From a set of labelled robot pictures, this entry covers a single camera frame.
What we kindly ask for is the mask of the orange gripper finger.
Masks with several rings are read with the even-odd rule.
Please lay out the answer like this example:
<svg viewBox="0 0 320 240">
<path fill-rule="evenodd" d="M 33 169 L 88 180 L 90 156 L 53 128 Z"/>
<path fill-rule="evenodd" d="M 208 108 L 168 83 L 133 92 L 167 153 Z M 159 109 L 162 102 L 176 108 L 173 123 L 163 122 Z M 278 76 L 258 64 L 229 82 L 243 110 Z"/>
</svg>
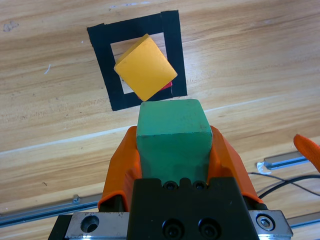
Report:
<svg viewBox="0 0 320 240">
<path fill-rule="evenodd" d="M 211 126 L 212 146 L 207 174 L 206 207 L 226 206 L 243 210 L 267 210 L 258 197 L 240 155 L 222 133 Z"/>
<path fill-rule="evenodd" d="M 320 146 L 300 134 L 294 136 L 293 143 L 296 149 L 320 172 Z"/>
<path fill-rule="evenodd" d="M 130 211 L 134 181 L 142 178 L 136 142 L 137 127 L 130 127 L 110 159 L 101 200 L 100 212 Z"/>
</svg>

